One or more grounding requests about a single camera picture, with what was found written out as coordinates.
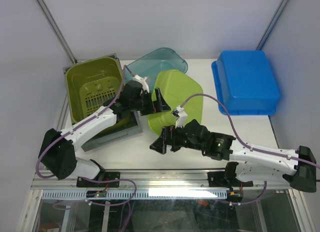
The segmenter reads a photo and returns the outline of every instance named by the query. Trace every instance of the blue bin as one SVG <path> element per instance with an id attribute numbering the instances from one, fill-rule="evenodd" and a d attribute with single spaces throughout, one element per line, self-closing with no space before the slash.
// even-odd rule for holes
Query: blue bin
<path id="1" fill-rule="evenodd" d="M 211 67 L 217 98 L 230 115 L 276 112 L 280 91 L 263 51 L 223 51 Z"/>

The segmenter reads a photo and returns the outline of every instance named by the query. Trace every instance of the olive green basket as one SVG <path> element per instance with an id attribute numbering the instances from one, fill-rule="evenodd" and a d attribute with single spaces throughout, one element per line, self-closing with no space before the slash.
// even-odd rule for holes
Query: olive green basket
<path id="1" fill-rule="evenodd" d="M 111 57 L 79 63 L 66 72 L 71 122 L 76 124 L 93 114 L 105 101 L 116 96 L 122 80 L 121 67 Z M 130 116 L 100 133 L 127 125 Z"/>

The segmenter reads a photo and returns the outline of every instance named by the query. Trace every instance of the teal plastic container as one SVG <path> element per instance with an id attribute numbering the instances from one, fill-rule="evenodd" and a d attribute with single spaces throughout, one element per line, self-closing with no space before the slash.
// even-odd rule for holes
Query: teal plastic container
<path id="1" fill-rule="evenodd" d="M 151 53 L 130 63 L 128 68 L 135 74 L 141 77 L 149 77 L 149 89 L 152 92 L 155 88 L 157 77 L 162 71 L 178 70 L 186 73 L 188 70 L 187 62 L 181 58 L 171 48 L 158 48 Z M 130 73 L 125 74 L 125 80 L 132 80 Z"/>

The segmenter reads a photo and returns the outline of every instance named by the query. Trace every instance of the gray wall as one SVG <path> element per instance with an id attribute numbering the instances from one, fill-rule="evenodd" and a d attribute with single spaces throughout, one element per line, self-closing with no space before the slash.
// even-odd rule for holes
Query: gray wall
<path id="1" fill-rule="evenodd" d="M 279 145 L 312 149 L 320 162 L 320 0 L 291 0 L 263 49 L 282 99 L 271 117 Z M 320 189 L 305 193 L 320 231 Z"/>
<path id="2" fill-rule="evenodd" d="M 0 0 L 0 231 L 16 232 L 70 64 L 34 0 Z"/>

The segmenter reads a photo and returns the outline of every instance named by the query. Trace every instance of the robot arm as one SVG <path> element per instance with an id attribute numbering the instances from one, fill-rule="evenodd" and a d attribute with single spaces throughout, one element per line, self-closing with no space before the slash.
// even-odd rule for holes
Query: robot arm
<path id="1" fill-rule="evenodd" d="M 140 114 L 149 115 L 170 111 L 161 95 L 159 88 L 155 88 L 156 100 L 152 101 L 147 84 L 147 78 L 136 75 L 121 91 L 119 98 L 110 108 L 106 109 L 112 99 L 106 101 L 95 113 L 70 128 L 46 132 L 39 157 L 52 142 L 60 138 L 44 155 L 41 162 L 59 179 L 63 180 L 70 175 L 99 180 L 104 169 L 94 160 L 85 160 L 76 157 L 75 152 L 90 138 L 100 131 L 113 126 L 128 116 L 131 111 L 140 111 Z"/>
<path id="2" fill-rule="evenodd" d="M 177 119 L 176 124 L 162 128 L 160 137 L 150 145 L 151 150 L 164 155 L 167 152 L 167 146 L 171 146 L 170 150 L 173 152 L 184 147 L 201 151 L 203 156 L 210 157 L 213 160 L 235 161 L 229 162 L 225 170 L 225 179 L 229 182 L 278 180 L 284 184 L 290 184 L 292 188 L 300 191 L 316 191 L 316 168 L 292 159 L 303 158 L 316 163 L 308 147 L 277 149 L 245 143 L 246 147 L 232 135 L 208 131 L 195 119 L 183 126 L 187 120 L 187 114 L 180 106 L 172 114 Z M 270 153 L 256 151 L 259 149 Z M 252 169 L 246 170 L 246 164 L 239 164 L 238 162 L 255 166 L 255 171 L 252 171 Z"/>

